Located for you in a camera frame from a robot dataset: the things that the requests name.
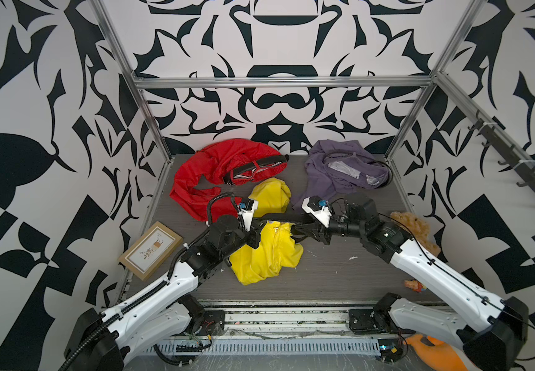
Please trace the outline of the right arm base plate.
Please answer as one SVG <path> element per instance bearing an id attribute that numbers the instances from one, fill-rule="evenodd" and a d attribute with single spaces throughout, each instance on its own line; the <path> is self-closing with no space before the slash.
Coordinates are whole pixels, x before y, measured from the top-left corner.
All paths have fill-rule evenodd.
<path id="1" fill-rule="evenodd" d="M 389 314 L 375 309 L 349 310 L 349 330 L 355 335 L 398 334 Z"/>

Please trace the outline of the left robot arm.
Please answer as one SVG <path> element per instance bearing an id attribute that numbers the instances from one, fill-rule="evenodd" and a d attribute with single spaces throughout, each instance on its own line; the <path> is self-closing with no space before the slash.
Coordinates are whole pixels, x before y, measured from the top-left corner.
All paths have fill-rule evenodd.
<path id="1" fill-rule="evenodd" d="M 123 302 L 76 322 L 62 370 L 122 370 L 165 338 L 196 332 L 204 309 L 190 294 L 220 270 L 235 251 L 256 248 L 264 223 L 245 225 L 221 216 L 176 252 L 168 272 Z"/>

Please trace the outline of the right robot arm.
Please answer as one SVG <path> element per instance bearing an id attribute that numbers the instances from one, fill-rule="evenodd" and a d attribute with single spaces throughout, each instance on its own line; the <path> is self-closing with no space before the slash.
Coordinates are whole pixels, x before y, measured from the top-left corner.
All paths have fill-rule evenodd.
<path id="1" fill-rule="evenodd" d="M 302 201 L 312 222 L 295 225 L 323 244 L 332 236 L 356 237 L 372 255 L 411 275 L 450 307 L 445 312 L 388 293 L 374 306 L 380 327 L 413 330 L 461 349 L 481 370 L 509 370 L 528 335 L 528 307 L 503 299 L 465 278 L 425 250 L 407 227 L 377 212 L 374 201 L 354 193 L 335 215 L 318 196 Z"/>

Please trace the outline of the yellow trousers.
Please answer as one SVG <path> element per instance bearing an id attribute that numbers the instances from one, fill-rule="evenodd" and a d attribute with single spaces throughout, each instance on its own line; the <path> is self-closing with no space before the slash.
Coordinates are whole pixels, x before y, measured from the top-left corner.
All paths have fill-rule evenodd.
<path id="1" fill-rule="evenodd" d="M 280 179 L 261 182 L 250 194 L 250 198 L 258 202 L 255 216 L 284 213 L 291 195 L 289 187 Z M 238 281 L 249 285 L 278 276 L 283 267 L 297 267 L 303 253 L 303 246 L 292 238 L 291 223 L 269 221 L 261 228 L 258 248 L 241 247 L 230 256 L 230 263 Z"/>

